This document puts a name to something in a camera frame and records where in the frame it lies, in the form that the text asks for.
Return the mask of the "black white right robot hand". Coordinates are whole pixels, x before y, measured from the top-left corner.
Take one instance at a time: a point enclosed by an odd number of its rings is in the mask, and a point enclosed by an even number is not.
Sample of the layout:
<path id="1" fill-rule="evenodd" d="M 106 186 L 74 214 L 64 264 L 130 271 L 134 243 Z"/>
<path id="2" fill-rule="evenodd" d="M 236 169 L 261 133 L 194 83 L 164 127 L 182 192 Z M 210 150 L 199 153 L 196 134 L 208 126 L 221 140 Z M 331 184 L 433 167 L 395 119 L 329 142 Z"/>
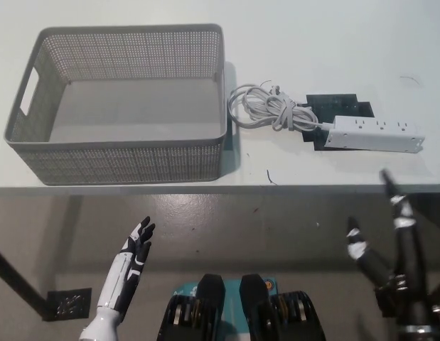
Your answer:
<path id="1" fill-rule="evenodd" d="M 348 218 L 346 227 L 348 256 L 373 285 L 383 317 L 394 318 L 406 334 L 440 333 L 440 314 L 429 295 L 422 241 L 409 197 L 388 170 L 381 170 L 380 177 L 392 211 L 395 267 L 390 268 L 370 246 L 354 217 Z"/>

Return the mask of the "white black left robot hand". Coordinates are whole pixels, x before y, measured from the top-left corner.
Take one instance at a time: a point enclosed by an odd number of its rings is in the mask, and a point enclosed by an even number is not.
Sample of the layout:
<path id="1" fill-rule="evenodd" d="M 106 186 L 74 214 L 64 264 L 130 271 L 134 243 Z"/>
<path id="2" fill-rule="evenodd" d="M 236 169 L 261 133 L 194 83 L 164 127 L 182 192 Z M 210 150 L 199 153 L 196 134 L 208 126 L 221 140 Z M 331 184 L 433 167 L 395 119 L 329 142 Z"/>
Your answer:
<path id="1" fill-rule="evenodd" d="M 109 269 L 97 303 L 98 307 L 115 310 L 124 319 L 140 282 L 155 227 L 151 218 L 147 216 L 127 237 Z"/>

